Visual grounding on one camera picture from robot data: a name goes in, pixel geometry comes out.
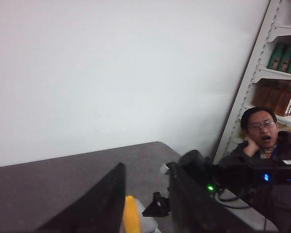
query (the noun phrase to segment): eyeglasses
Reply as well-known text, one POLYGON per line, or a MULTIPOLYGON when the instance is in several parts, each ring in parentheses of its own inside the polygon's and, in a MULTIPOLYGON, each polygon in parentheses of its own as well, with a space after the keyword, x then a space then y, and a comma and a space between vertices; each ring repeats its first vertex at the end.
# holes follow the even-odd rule
MULTIPOLYGON (((266 121, 266 122, 264 122, 263 126, 266 129, 271 129, 275 126, 275 123, 276 122, 274 122, 274 121, 266 121)), ((262 125, 259 123, 254 123, 254 124, 249 126, 249 129, 251 129, 253 131, 259 131, 260 129, 262 129, 262 125)))

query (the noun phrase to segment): white wall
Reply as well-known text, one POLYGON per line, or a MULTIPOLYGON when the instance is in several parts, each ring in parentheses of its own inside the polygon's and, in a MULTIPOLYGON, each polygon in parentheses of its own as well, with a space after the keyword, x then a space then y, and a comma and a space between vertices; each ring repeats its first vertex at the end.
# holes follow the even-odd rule
POLYGON ((162 141, 210 155, 268 0, 0 0, 0 166, 162 141))

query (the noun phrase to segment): green led light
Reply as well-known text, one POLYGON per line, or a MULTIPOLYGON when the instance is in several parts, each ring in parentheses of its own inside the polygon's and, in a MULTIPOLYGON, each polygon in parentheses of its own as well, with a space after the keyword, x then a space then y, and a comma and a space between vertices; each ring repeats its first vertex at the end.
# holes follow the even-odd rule
POLYGON ((214 187, 211 186, 211 185, 208 185, 208 186, 207 186, 207 189, 210 190, 210 191, 213 191, 213 190, 214 190, 214 187))

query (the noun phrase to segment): open mouth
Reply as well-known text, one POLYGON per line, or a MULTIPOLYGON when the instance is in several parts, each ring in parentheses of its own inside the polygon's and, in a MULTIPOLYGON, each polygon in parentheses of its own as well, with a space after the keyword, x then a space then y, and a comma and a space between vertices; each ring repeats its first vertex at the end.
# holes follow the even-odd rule
POLYGON ((271 140, 271 137, 270 137, 270 136, 264 136, 264 137, 262 138, 262 140, 263 140, 264 142, 268 142, 269 140, 271 140))

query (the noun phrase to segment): man's hand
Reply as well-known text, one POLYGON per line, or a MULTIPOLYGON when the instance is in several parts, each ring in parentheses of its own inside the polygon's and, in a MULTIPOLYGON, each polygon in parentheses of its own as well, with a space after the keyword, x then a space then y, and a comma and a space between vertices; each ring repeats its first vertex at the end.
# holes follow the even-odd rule
POLYGON ((246 146, 243 151, 249 157, 252 157, 260 148, 250 137, 247 136, 248 146, 246 146))

